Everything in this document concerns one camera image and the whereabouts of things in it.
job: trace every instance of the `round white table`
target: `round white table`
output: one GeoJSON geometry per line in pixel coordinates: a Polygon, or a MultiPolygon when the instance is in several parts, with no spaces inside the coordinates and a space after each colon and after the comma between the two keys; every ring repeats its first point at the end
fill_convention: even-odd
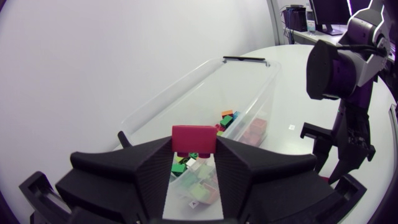
{"type": "MultiPolygon", "coordinates": [[[[306,92],[307,59],[312,47],[280,45],[242,55],[264,57],[282,65],[282,72],[276,78],[268,137],[261,148],[281,154],[310,154],[313,139],[300,138],[304,122],[332,128],[339,101],[311,100],[306,92]]],[[[359,170],[350,172],[368,190],[343,223],[368,222],[390,184],[394,172],[394,143],[388,111],[393,103],[390,91],[379,79],[374,84],[369,108],[371,144],[376,148],[376,154],[371,162],[365,160],[359,170]]],[[[337,162],[337,148],[333,147],[320,175],[329,177],[337,162]]],[[[188,202],[183,208],[165,206],[164,218],[213,220],[223,217],[220,200],[213,205],[200,205],[195,209],[187,205],[188,202]]]]}

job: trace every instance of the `red toy block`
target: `red toy block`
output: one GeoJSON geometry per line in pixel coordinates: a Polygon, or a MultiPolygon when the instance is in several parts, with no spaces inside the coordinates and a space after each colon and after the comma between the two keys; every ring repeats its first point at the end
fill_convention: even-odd
{"type": "Polygon", "coordinates": [[[251,134],[248,141],[249,145],[259,147],[261,143],[261,135],[251,134]]]}
{"type": "Polygon", "coordinates": [[[329,182],[329,178],[320,176],[324,181],[329,182]]]}
{"type": "Polygon", "coordinates": [[[220,124],[215,125],[217,131],[225,131],[225,128],[223,128],[220,124]]]}
{"type": "Polygon", "coordinates": [[[209,158],[216,152],[217,129],[212,126],[177,125],[172,128],[172,150],[186,157],[197,152],[200,158],[209,158]]]}
{"type": "Polygon", "coordinates": [[[249,140],[250,139],[250,132],[249,132],[249,130],[246,130],[244,133],[243,133],[243,135],[242,135],[242,137],[245,139],[245,140],[249,140]]]}
{"type": "Polygon", "coordinates": [[[205,203],[209,203],[209,204],[214,203],[218,199],[218,196],[219,196],[218,190],[206,183],[204,183],[203,186],[210,192],[210,196],[205,203]]]}
{"type": "Polygon", "coordinates": [[[266,128],[267,128],[267,121],[260,118],[254,119],[254,121],[250,124],[251,133],[264,134],[266,128]]]}
{"type": "Polygon", "coordinates": [[[232,110],[228,110],[228,111],[223,111],[223,112],[221,112],[221,117],[225,117],[225,116],[227,116],[227,115],[230,115],[231,117],[233,117],[234,116],[234,112],[232,111],[232,110]]]}

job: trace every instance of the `plastic storage bin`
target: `plastic storage bin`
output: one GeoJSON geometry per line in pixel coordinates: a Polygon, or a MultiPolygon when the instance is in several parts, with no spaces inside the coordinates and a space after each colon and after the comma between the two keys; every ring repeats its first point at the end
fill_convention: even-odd
{"type": "Polygon", "coordinates": [[[218,124],[221,112],[239,111],[223,137],[250,143],[253,123],[270,122],[277,62],[213,59],[196,68],[141,106],[122,122],[134,145],[171,135],[173,125],[218,124]]]}
{"type": "MultiPolygon", "coordinates": [[[[233,110],[240,115],[222,136],[259,146],[267,136],[279,72],[280,64],[267,60],[209,60],[128,116],[122,130],[133,145],[142,144],[170,136],[173,125],[214,126],[220,123],[222,111],[233,110]]],[[[188,169],[177,178],[170,177],[164,218],[223,217],[214,158],[201,163],[206,169],[213,169],[207,175],[199,174],[199,168],[188,169]],[[185,210],[187,200],[192,199],[210,204],[211,208],[197,210],[200,214],[178,212],[185,210]]]]}

